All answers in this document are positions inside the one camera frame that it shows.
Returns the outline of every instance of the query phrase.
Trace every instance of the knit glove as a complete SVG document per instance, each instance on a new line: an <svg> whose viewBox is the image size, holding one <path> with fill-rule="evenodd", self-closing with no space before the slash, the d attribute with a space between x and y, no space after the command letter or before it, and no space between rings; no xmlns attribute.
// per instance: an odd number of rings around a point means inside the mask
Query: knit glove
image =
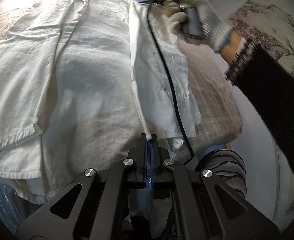
<svg viewBox="0 0 294 240"><path fill-rule="evenodd" d="M168 3L169 9L167 9L167 12L174 13L169 17L169 30L173 34L177 35L180 39L193 44L206 44L212 48L215 53L219 53L224 45L230 41L232 27L219 19L216 12L207 0L180 1L192 4L197 9L198 16L203 25L205 39L202 41L195 41L183 36L180 30L180 23L187 20L187 15L181 11L177 12L177 6L179 5L175 3Z"/></svg>

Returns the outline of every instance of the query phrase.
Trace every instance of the person's leg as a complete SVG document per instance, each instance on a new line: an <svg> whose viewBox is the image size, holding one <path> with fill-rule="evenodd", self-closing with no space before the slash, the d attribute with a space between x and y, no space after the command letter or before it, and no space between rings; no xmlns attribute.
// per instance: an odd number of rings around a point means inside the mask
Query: person's leg
<svg viewBox="0 0 294 240"><path fill-rule="evenodd" d="M246 199L246 170L243 159L231 150L215 150L204 156L195 171L211 170Z"/></svg>

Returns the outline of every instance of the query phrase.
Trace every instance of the person's arm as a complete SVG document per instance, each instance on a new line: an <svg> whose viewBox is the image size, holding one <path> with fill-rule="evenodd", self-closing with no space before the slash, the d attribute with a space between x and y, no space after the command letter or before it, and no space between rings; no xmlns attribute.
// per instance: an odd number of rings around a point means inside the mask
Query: person's arm
<svg viewBox="0 0 294 240"><path fill-rule="evenodd" d="M233 33L231 42L220 52L229 64L235 59L240 40ZM233 83L260 114L294 173L294 78L260 45L255 46L251 57L235 73ZM232 68L230 65L228 75L234 71Z"/></svg>

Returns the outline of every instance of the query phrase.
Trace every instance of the hand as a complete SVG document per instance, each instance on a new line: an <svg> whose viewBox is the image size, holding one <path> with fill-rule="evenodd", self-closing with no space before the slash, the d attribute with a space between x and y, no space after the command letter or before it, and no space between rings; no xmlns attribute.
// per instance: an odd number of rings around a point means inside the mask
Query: hand
<svg viewBox="0 0 294 240"><path fill-rule="evenodd" d="M187 15L184 12L179 11L179 5L176 3L168 3L168 16L169 18L169 30L177 35L180 39L183 39L189 43L206 44L214 50L215 53L219 53L222 48L229 42L232 33L232 28L224 23L217 16L216 12L207 0L180 0L192 4L196 9L200 21L203 25L203 32L205 39L203 41L195 41L185 38L180 30L180 23L187 20Z"/></svg>

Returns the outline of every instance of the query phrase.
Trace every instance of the black handle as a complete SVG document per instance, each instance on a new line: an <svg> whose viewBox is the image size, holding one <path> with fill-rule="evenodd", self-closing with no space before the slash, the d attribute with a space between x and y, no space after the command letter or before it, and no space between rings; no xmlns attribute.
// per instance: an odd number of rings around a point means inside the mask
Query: black handle
<svg viewBox="0 0 294 240"><path fill-rule="evenodd" d="M203 40L205 38L203 32L203 25L199 19L197 10L195 7L186 7L185 13L188 20L182 23L182 32L185 36L192 39Z"/></svg>

